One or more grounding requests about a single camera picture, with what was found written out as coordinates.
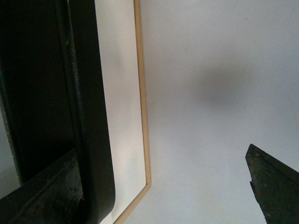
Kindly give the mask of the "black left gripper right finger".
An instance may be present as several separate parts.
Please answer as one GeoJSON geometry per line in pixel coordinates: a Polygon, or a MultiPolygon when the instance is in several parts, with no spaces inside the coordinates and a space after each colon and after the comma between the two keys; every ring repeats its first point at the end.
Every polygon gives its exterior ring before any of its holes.
{"type": "Polygon", "coordinates": [[[266,223],[299,222],[299,173],[251,144],[246,152],[251,188],[266,223]]]}

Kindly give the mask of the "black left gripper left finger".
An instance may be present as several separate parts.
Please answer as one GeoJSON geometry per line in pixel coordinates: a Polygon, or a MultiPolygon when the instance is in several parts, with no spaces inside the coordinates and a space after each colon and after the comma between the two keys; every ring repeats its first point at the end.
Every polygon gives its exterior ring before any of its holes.
{"type": "Polygon", "coordinates": [[[2,224],[70,224],[82,196],[75,150],[71,150],[0,200],[2,224]]]}

